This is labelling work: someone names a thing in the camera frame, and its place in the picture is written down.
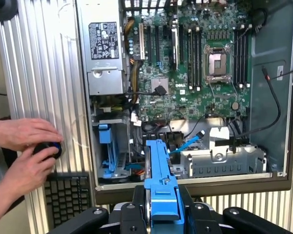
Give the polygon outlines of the person right hand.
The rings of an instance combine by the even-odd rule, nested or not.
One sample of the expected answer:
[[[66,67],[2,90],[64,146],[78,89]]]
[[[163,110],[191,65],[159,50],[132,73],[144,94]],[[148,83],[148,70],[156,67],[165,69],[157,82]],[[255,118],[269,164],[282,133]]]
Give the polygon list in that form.
[[[56,163],[53,157],[59,151],[56,147],[45,148],[36,154],[34,148],[27,148],[15,160],[0,183],[13,198],[42,186]]]

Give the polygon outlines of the person left hand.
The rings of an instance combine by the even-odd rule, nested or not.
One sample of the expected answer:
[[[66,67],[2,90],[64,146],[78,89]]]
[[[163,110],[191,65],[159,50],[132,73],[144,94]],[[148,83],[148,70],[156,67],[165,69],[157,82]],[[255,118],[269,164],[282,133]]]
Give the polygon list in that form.
[[[0,120],[0,147],[22,151],[42,142],[61,142],[63,136],[47,120],[22,118]]]

